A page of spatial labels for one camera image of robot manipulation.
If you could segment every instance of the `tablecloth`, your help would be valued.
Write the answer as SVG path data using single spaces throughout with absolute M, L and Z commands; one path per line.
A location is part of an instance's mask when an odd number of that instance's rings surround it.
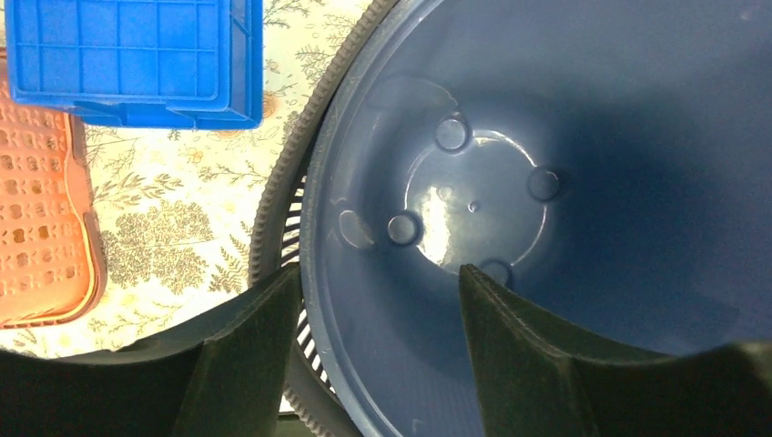
M 243 291 L 263 185 L 316 82 L 368 3 L 266 0 L 258 129 L 86 127 L 107 260 L 104 297 L 67 324 L 0 330 L 0 347 L 45 358 L 114 350 Z M 4 26 L 0 35 L 5 42 Z

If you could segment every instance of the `plastic crate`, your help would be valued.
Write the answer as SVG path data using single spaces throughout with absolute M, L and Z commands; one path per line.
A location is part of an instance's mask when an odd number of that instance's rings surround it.
M 0 60 L 0 329 L 76 319 L 107 281 L 83 124 L 16 105 Z
M 261 16 L 249 0 L 6 0 L 11 95 L 101 126 L 252 128 Z

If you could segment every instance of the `basket hole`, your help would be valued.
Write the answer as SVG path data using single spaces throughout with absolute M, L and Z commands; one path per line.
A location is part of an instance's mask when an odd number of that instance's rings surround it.
M 11 217 L 13 219 L 22 218 L 22 206 L 18 204 L 11 205 Z
M 40 127 L 40 113 L 35 111 L 34 109 L 29 110 L 29 116 L 32 118 L 32 124 L 34 126 Z
M 26 169 L 29 171 L 37 171 L 39 169 L 37 165 L 37 159 L 33 157 L 27 157 L 26 159 Z
M 5 182 L 5 192 L 8 194 L 18 194 L 19 184 L 15 180 L 9 179 Z
M 22 139 L 27 148 L 35 148 L 35 139 L 30 134 L 23 134 Z
M 0 166 L 2 166 L 5 170 L 13 170 L 14 159 L 8 155 L 2 155 L 0 156 Z
M 29 255 L 26 252 L 22 252 L 16 255 L 16 265 L 19 267 L 26 267 L 29 264 Z
M 23 229 L 16 229 L 14 231 L 14 242 L 15 243 L 24 243 L 24 230 Z

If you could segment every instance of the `leaf pattern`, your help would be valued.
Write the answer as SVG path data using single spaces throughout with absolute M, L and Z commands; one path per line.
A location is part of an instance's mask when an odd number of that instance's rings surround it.
M 130 172 L 118 182 L 109 180 L 94 187 L 92 202 L 107 202 L 112 208 L 125 209 L 138 206 L 142 198 L 162 198 L 178 188 L 182 188 L 182 181 L 167 173 L 155 175 L 152 181 L 147 181 L 145 177 Z
M 343 44 L 343 41 L 355 24 L 356 19 L 352 16 L 326 14 L 321 28 L 326 34 L 324 39 L 327 44 L 322 46 L 306 44 L 295 52 L 295 58 L 300 61 L 303 74 L 306 75 L 311 84 L 315 86 L 319 82 L 338 48 Z
M 132 310 L 130 314 L 118 314 L 115 320 L 109 323 L 100 320 L 92 319 L 88 323 L 88 329 L 94 333 L 99 333 L 107 336 L 115 335 L 124 330 L 133 330 L 137 336 L 142 336 L 146 333 L 153 333 L 158 330 L 162 330 L 172 321 L 177 311 L 179 311 L 185 304 L 168 305 L 162 302 L 153 301 L 153 309 L 148 311 Z M 100 349 L 119 349 L 122 344 L 118 342 L 111 343 L 108 347 Z
M 284 131 L 281 137 L 282 144 L 287 142 L 287 138 L 290 137 L 292 129 L 295 128 L 295 123 L 298 122 L 298 118 L 300 118 L 300 113 L 298 111 L 292 111 L 287 116 L 287 122 L 284 123 Z
M 86 127 L 86 164 L 89 168 L 100 166 L 109 170 L 113 178 L 118 177 L 134 166 L 140 139 L 137 134 L 119 135 L 114 127 Z
M 169 141 L 179 141 L 179 129 L 171 129 L 167 134 Z
M 214 236 L 200 205 L 162 199 L 147 213 L 121 215 L 116 227 L 102 232 L 107 271 L 115 283 L 136 286 L 155 277 L 175 294 L 203 283 L 207 262 L 192 246 Z
M 324 6 L 323 0 L 268 0 L 263 8 L 263 25 L 290 28 L 292 15 L 307 18 L 312 5 Z
M 48 348 L 43 340 L 39 340 L 37 335 L 30 329 L 20 330 L 12 340 L 13 348 L 7 348 L 10 351 L 16 351 L 29 357 L 38 356 L 38 351 L 47 354 Z
M 264 172 L 260 173 L 255 169 L 254 164 L 251 162 L 245 162 L 243 164 L 243 170 L 234 170 L 230 167 L 217 164 L 215 167 L 202 167 L 198 171 L 198 177 L 203 182 L 209 182 L 215 178 L 225 178 L 229 185 L 236 185 L 239 183 L 246 184 L 247 188 L 254 188 L 257 185 L 263 185 L 268 177 Z
M 224 263 L 215 265 L 216 273 L 212 274 L 209 291 L 240 292 L 247 288 L 247 266 L 249 264 L 249 241 L 252 228 L 246 222 L 241 222 L 243 235 L 229 235 L 231 248 L 220 248 Z

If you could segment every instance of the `blue bucket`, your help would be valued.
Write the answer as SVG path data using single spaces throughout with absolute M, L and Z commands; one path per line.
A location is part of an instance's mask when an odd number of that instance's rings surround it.
M 6 0 L 13 99 L 113 127 L 252 129 L 259 0 Z
M 598 334 L 772 338 L 772 3 L 402 0 L 310 162 L 306 309 L 365 435 L 480 436 L 475 264 Z

